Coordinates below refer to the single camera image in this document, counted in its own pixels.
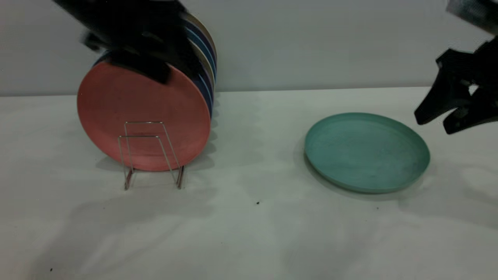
white tabletop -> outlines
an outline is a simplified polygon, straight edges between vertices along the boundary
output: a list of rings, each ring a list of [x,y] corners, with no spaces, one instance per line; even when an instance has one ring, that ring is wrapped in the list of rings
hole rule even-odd
[[[184,189],[121,166],[85,135],[74,96],[0,98],[0,279],[495,280],[497,124],[418,126],[428,88],[216,95]],[[304,161],[320,119],[394,118],[432,161],[408,189],[338,189]]]

